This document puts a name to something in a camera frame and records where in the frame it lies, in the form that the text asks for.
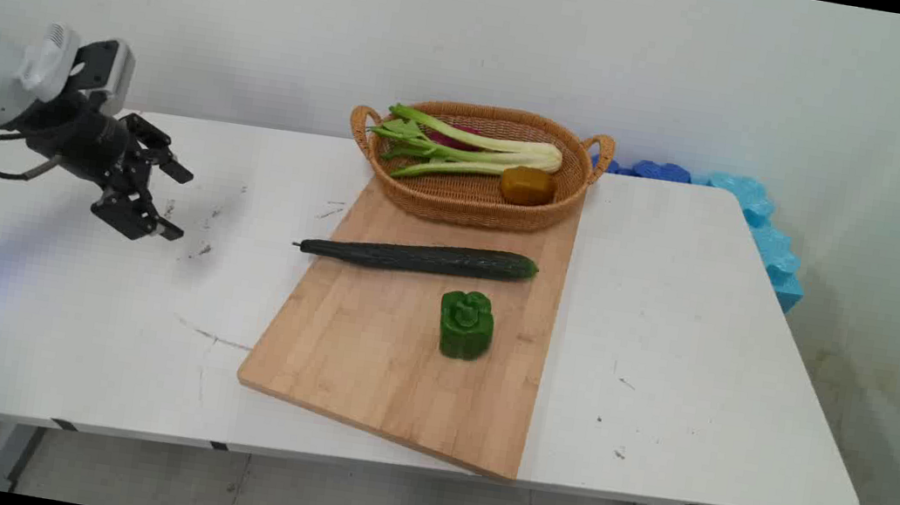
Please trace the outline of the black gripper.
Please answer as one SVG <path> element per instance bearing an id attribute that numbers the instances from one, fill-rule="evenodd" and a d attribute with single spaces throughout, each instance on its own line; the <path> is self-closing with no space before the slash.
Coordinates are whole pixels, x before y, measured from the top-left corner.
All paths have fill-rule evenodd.
<path id="1" fill-rule="evenodd" d="M 192 172 L 174 154 L 167 133 L 138 113 L 120 120 L 104 113 L 108 100 L 65 92 L 48 104 L 39 103 L 29 113 L 27 147 L 103 188 L 91 213 L 125 238 L 181 239 L 182 228 L 159 215 L 142 181 L 149 181 L 156 170 L 187 184 L 194 179 Z"/>

